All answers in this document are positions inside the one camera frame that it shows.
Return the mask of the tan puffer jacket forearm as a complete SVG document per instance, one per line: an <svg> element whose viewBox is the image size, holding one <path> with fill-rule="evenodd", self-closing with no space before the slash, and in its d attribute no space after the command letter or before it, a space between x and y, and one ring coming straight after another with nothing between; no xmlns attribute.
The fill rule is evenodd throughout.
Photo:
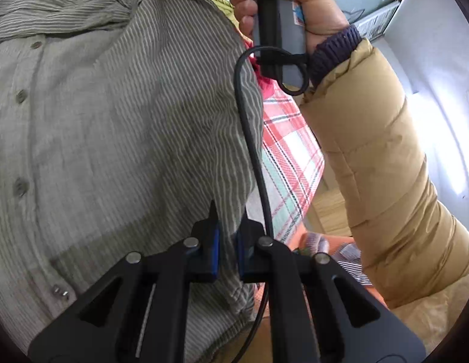
<svg viewBox="0 0 469 363"><path fill-rule="evenodd" d="M364 271L388 306L469 274L469 232L438 200L403 87L357 30L312 55L301 110L335 173Z"/></svg>

